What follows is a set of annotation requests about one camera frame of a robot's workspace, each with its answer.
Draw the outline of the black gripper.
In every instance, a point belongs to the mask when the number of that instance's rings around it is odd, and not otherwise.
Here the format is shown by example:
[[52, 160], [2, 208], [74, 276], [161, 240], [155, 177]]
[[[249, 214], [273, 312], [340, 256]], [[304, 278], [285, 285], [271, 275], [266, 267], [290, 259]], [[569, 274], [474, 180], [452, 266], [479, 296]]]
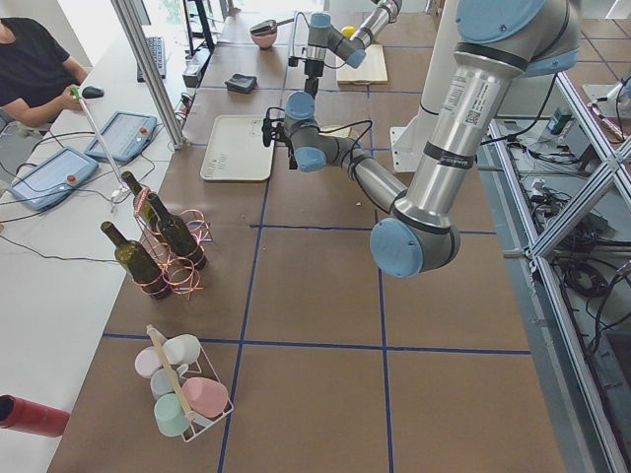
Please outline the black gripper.
[[278, 122], [275, 125], [275, 141], [285, 145], [288, 149], [288, 166], [289, 169], [298, 169], [298, 162], [294, 156], [294, 147], [291, 141], [290, 133], [286, 130], [285, 125]]
[[319, 79], [323, 75], [323, 61], [316, 59], [305, 60], [305, 85], [304, 91], [308, 94], [316, 94], [319, 85]]

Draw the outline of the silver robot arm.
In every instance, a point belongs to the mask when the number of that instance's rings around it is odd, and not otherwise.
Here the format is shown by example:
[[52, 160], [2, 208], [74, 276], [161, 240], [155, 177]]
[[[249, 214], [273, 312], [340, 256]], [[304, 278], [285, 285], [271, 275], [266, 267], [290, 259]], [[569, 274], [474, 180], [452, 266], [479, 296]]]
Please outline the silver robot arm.
[[316, 97], [319, 78], [323, 75], [324, 59], [330, 50], [346, 65], [357, 69], [366, 57], [366, 49], [375, 42], [377, 35], [394, 23], [401, 11], [401, 0], [375, 1], [375, 11], [346, 37], [336, 29], [329, 14], [314, 13], [309, 22], [307, 58], [305, 63], [305, 92]]
[[351, 36], [337, 30], [328, 15], [314, 14], [306, 89], [289, 96], [281, 118], [265, 118], [262, 133], [265, 144], [284, 143], [303, 172], [338, 166], [349, 174], [386, 213], [370, 236], [376, 264], [390, 276], [406, 278], [441, 268], [456, 257], [459, 233], [450, 211], [489, 124], [515, 79], [559, 73], [576, 63], [582, 5], [578, 1], [456, 5], [456, 69], [410, 184], [394, 177], [359, 141], [323, 132], [315, 118], [316, 82], [325, 55], [333, 53], [358, 67], [400, 8], [397, 1], [378, 2]]

